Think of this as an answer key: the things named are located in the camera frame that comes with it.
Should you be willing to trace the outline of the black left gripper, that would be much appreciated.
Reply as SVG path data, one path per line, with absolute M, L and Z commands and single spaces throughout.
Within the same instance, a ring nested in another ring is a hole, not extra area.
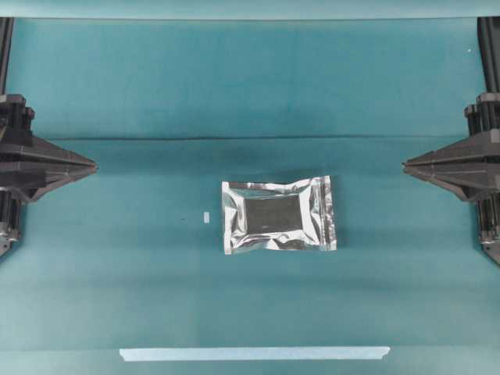
M 76 152 L 33 136 L 34 110 L 22 95 L 1 96 L 1 243 L 20 239 L 23 204 L 37 202 L 47 193 L 97 173 L 96 163 Z M 23 168 L 64 166 L 62 172 L 22 172 Z

